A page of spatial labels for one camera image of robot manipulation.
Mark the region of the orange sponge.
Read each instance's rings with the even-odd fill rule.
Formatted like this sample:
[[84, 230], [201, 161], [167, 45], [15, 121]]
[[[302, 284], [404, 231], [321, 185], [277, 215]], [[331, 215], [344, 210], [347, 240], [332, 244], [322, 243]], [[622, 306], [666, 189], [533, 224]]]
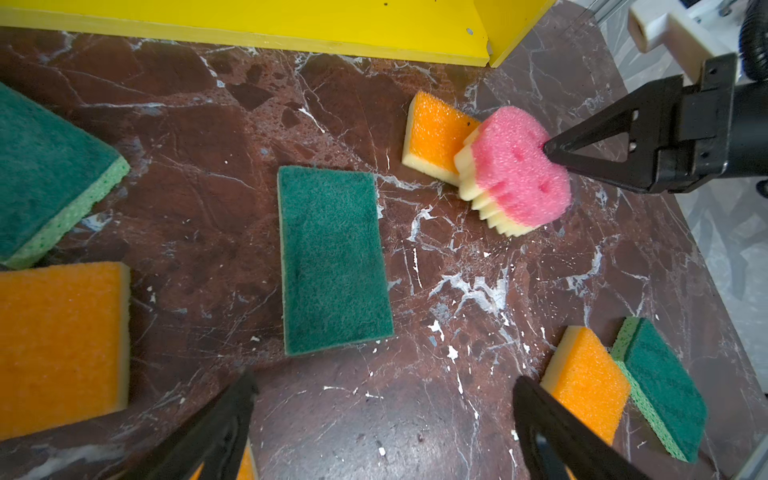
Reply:
[[258, 480], [258, 472], [254, 460], [251, 442], [246, 441], [244, 453], [236, 476], [237, 480]]
[[631, 387], [592, 330], [566, 328], [540, 385], [601, 440], [613, 444]]
[[129, 298], [121, 262], [2, 273], [2, 439], [127, 407]]
[[402, 164], [458, 186], [454, 156], [480, 124], [439, 98], [417, 92], [409, 105]]

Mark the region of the yellow shelf with coloured boards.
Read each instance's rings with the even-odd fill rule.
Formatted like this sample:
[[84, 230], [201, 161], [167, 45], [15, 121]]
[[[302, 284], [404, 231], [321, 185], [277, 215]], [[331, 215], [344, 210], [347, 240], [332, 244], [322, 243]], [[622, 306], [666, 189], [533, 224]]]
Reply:
[[550, 1], [4, 1], [8, 27], [499, 66]]

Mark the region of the green sponge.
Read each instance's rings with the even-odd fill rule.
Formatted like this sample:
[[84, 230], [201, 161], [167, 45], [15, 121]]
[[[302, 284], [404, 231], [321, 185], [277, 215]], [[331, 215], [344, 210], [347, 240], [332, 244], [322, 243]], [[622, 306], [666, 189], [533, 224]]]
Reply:
[[129, 171], [110, 145], [2, 85], [1, 265], [34, 265]]
[[667, 452], [680, 461], [696, 462], [708, 408], [653, 323], [625, 318], [611, 357], [630, 383], [633, 403]]
[[286, 354], [393, 336], [374, 176], [283, 166], [277, 192]]

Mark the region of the pink smiley sponge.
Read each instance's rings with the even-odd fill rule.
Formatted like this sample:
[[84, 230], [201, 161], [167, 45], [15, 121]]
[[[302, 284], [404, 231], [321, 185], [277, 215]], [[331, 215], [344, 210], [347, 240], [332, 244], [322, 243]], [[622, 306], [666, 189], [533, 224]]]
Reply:
[[545, 128], [529, 113], [496, 110], [454, 156], [459, 196], [491, 229], [520, 237], [559, 219], [571, 206], [567, 170], [544, 152]]

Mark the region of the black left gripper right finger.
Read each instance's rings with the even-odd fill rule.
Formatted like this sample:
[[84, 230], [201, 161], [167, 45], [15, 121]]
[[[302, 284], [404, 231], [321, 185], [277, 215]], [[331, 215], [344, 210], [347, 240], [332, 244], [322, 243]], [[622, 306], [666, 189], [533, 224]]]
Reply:
[[532, 479], [645, 479], [528, 376], [516, 379], [513, 416]]

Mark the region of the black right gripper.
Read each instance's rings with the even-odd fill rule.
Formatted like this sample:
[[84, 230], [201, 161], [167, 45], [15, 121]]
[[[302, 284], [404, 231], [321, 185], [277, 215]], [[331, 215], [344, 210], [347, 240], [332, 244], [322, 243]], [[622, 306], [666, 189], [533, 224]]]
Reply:
[[767, 192], [767, 83], [737, 82], [738, 57], [703, 62], [696, 84], [651, 81], [556, 135], [544, 153], [569, 172], [636, 193], [689, 193], [756, 178]]

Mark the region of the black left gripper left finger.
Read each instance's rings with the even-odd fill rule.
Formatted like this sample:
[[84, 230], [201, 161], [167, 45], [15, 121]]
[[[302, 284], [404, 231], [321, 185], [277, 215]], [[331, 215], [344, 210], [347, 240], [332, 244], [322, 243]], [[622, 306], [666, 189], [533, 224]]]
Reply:
[[236, 479], [258, 389], [250, 371], [116, 479]]

